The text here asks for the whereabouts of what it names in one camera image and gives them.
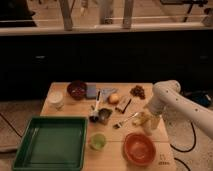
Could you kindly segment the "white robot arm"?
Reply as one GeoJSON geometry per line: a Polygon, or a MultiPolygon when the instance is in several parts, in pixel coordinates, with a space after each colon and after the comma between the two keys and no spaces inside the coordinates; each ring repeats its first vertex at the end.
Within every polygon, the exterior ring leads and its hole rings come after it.
{"type": "Polygon", "coordinates": [[[161,115],[166,105],[181,112],[213,140],[213,111],[180,94],[181,85],[176,80],[160,81],[153,85],[153,95],[146,105],[155,116],[161,115]]]}

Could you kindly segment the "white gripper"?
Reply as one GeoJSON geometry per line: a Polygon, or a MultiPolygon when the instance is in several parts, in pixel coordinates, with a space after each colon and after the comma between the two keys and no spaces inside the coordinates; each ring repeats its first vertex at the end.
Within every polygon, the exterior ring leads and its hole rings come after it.
{"type": "Polygon", "coordinates": [[[152,117],[151,117],[151,126],[149,123],[145,123],[143,126],[143,130],[146,135],[151,136],[152,130],[155,130],[160,123],[160,119],[163,114],[164,107],[146,104],[144,108],[152,115],[152,117]]]}

